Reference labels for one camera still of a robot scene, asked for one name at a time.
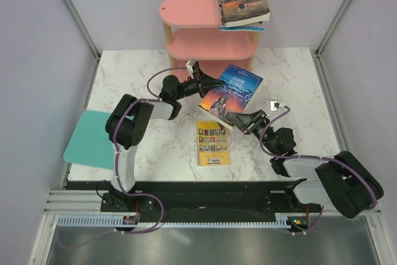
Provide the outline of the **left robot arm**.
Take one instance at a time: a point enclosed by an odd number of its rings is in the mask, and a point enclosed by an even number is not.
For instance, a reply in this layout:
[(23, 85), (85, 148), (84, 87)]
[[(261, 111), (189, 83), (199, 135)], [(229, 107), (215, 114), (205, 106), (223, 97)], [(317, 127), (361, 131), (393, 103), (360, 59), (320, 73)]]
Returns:
[(105, 131), (114, 146), (115, 157), (111, 183), (119, 191), (114, 202), (123, 211), (136, 204), (135, 194), (129, 191), (136, 183), (135, 156), (150, 120), (173, 120), (181, 110), (181, 99), (194, 94), (204, 97), (210, 90), (225, 85), (224, 81), (205, 74), (197, 60), (188, 61), (186, 70), (190, 76), (183, 82), (173, 74), (164, 77), (161, 92), (153, 99), (125, 94), (106, 122)]

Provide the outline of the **Jane Eyre book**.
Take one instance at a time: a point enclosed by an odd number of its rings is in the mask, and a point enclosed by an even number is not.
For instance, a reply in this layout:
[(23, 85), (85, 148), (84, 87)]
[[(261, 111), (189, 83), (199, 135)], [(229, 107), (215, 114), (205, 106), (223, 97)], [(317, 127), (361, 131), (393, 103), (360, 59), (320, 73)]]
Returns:
[(232, 130), (227, 113), (241, 114), (260, 88), (263, 78), (244, 68), (228, 65), (219, 77), (225, 84), (207, 92), (198, 107), (213, 120)]

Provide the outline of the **Tale of Two Cities book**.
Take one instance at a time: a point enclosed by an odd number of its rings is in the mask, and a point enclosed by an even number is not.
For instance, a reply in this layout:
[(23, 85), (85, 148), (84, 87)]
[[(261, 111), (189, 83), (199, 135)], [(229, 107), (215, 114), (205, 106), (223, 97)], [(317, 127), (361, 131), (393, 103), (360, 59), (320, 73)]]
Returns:
[(240, 27), (270, 20), (267, 0), (218, 0), (220, 25)]

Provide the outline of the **brown Edward Tulane book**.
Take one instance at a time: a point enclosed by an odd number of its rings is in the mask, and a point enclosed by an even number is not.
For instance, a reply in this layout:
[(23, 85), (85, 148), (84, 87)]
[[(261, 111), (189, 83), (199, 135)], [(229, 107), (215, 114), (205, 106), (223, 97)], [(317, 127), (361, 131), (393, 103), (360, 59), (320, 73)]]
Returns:
[(269, 12), (247, 2), (237, 1), (220, 6), (220, 27), (232, 28), (261, 23), (269, 20)]

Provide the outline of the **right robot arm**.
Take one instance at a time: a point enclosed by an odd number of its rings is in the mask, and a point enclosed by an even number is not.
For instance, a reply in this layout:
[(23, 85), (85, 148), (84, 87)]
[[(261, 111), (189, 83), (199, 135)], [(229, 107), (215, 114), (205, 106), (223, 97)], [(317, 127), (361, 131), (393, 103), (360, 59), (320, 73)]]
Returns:
[(243, 134), (253, 134), (259, 140), (276, 174), (297, 179), (283, 200), (291, 211), (308, 204), (329, 205), (346, 218), (354, 218), (374, 209), (384, 196), (380, 183), (349, 151), (330, 157), (300, 155), (295, 151), (293, 130), (274, 130), (274, 121), (263, 110), (250, 114), (229, 112), (226, 119)]

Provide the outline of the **dog picture book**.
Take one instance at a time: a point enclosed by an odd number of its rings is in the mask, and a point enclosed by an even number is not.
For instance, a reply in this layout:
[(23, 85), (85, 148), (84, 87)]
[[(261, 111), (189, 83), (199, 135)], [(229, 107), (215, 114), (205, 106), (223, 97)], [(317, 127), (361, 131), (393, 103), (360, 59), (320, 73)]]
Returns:
[[(242, 1), (242, 2), (247, 2), (248, 4), (253, 4), (256, 7), (260, 7), (261, 11), (264, 13), (269, 12), (269, 19), (270, 19), (270, 9), (267, 5), (266, 0), (218, 0), (218, 15), (219, 15), (219, 23), (220, 23), (220, 6), (223, 4), (228, 4), (231, 2), (237, 2), (237, 1)], [(240, 27), (232, 27), (232, 28), (224, 28), (220, 27), (221, 31), (249, 31), (249, 32), (263, 32), (264, 28), (262, 26), (262, 23), (255, 23), (247, 26), (240, 26)]]

